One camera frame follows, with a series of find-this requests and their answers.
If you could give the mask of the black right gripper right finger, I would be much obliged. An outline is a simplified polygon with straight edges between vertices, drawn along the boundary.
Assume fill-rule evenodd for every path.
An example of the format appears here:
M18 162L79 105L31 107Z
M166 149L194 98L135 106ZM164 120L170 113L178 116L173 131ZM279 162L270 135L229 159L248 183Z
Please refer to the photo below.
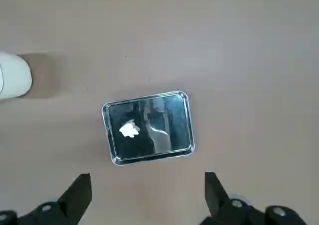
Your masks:
M230 198L214 172L205 172L205 200L210 216L203 225L306 225L300 215L285 206L268 206L262 212L245 201Z

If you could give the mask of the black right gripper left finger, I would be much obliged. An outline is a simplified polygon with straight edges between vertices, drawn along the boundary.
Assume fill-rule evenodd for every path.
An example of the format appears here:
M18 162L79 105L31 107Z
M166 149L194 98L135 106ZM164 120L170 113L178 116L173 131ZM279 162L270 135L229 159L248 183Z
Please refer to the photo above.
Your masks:
M81 174L55 202L39 205L19 217L13 210L0 212L2 225L77 225L92 201L90 174Z

